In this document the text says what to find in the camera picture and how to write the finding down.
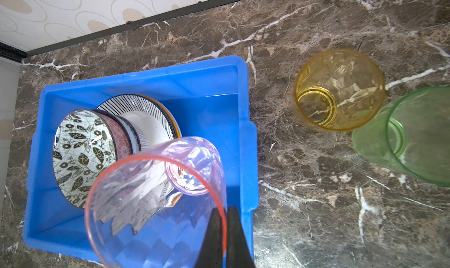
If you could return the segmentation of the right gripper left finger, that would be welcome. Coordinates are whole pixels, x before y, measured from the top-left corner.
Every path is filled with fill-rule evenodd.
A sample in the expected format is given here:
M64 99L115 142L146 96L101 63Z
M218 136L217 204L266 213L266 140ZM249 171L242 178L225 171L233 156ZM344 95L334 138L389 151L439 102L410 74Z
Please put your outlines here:
M215 208L210 216L205 238L194 268L221 268L223 264L223 226Z

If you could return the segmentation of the black striped rim white plate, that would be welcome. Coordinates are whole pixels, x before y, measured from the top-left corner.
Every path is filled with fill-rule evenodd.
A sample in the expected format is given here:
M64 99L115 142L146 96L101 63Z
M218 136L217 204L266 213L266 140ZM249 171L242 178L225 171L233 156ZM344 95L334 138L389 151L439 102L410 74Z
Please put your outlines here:
M97 109L130 121L138 133L141 151L175 139L164 114L143 95L115 96L100 104Z

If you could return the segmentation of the yellow translucent cup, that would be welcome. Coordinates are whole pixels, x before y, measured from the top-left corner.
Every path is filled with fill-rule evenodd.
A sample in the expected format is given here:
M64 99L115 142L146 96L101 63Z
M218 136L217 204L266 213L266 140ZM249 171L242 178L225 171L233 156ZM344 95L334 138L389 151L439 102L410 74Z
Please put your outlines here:
M294 114L317 131L345 132L368 123L383 106L385 79L366 55L328 49L306 61L294 85Z

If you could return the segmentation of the blue floral white bowl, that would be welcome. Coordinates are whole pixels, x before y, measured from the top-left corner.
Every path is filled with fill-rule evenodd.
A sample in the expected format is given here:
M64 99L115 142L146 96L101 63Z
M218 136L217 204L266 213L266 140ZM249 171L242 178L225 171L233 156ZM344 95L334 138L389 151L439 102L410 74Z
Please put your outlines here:
M124 129L130 141L132 154L136 154L141 151L141 142L138 133L130 121L121 116L116 116L105 111L102 111L102 113L104 113L106 116L110 116Z

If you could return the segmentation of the green translucent cup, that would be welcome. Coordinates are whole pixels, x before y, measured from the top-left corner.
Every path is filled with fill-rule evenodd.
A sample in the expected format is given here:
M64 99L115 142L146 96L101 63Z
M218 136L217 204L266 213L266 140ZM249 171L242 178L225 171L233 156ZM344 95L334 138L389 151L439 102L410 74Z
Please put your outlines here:
M352 143L375 164L449 187L449 86L419 89L390 102L352 132Z

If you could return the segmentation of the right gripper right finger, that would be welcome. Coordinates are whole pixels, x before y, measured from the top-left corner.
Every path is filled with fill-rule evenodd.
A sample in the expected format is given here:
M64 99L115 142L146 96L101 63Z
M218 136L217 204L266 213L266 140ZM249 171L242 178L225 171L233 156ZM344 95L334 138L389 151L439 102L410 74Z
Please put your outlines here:
M239 211L230 206L227 209L227 268L255 268L242 228Z

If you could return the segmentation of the red leaf pattern bowl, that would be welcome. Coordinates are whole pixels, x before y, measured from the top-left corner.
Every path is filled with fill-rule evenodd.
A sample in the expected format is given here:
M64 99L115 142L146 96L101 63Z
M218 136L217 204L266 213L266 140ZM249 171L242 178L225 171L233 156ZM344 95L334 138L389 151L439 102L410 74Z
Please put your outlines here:
M131 154L126 129L112 115L100 110L74 110L59 124L53 142L57 186L70 204L84 209L97 177Z

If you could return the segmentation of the dotted yellow rim plate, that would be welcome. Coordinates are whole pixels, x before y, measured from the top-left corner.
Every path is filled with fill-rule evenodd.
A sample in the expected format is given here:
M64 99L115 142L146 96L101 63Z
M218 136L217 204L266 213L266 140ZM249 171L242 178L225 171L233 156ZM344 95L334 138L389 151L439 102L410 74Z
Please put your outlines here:
M175 139L181 138L182 133L181 133L180 127L178 125L178 122L176 121L173 114L161 102L159 102L153 98L147 97L147 96L145 96L145 98L147 98L150 102L152 102L153 104L158 106L159 110L161 110L161 112L164 114L166 120L169 123L173 137Z

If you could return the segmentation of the pink translucent cup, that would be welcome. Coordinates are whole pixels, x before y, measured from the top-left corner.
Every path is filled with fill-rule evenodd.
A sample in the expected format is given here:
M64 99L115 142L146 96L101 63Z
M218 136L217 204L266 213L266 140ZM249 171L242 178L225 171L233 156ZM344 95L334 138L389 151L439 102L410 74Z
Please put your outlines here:
M84 220L108 268L192 268L212 211L227 243L224 168L208 140L183 137L115 162L90 188Z

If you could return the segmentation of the blue plastic bin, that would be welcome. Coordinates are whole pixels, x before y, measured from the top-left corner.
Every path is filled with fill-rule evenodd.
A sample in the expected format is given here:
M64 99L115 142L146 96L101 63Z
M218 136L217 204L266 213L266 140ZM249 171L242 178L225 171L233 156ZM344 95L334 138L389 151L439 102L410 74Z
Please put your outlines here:
M39 99L30 151L23 226L26 246L97 259L82 210L71 205L57 187L51 146L58 124L69 112L95 108L121 94L161 102L183 136L203 137L218 149L227 202L239 209L247 243L252 246L253 211L259 204L257 129L250 120L248 68L237 56L46 86Z

